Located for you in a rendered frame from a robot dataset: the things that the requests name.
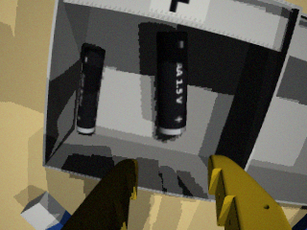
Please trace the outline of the grey bin marked f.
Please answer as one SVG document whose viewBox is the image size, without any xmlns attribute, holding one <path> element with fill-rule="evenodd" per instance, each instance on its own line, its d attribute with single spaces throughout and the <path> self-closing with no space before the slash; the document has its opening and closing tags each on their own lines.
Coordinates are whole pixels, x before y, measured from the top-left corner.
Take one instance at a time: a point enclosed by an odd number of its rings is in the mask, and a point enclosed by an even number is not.
<svg viewBox="0 0 307 230">
<path fill-rule="evenodd" d="M 302 10 L 284 0 L 56 0 L 42 167 L 101 181 L 136 159 L 137 189 L 216 202 L 208 158 L 221 154 L 276 202 L 307 206 Z M 158 131 L 157 32 L 188 33 L 179 135 Z M 91 133 L 76 130 L 85 47 L 106 50 Z"/>
</svg>

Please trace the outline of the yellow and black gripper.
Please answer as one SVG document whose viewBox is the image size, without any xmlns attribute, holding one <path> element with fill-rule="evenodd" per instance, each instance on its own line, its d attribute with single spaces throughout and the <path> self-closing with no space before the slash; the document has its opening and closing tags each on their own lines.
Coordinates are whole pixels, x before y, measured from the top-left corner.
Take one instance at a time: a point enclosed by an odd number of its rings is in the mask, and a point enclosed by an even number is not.
<svg viewBox="0 0 307 230">
<path fill-rule="evenodd" d="M 127 230 L 137 184 L 137 160 L 120 161 L 60 230 Z M 208 158 L 208 193 L 215 195 L 217 225 L 224 230 L 292 230 L 281 206 L 226 156 Z"/>
</svg>

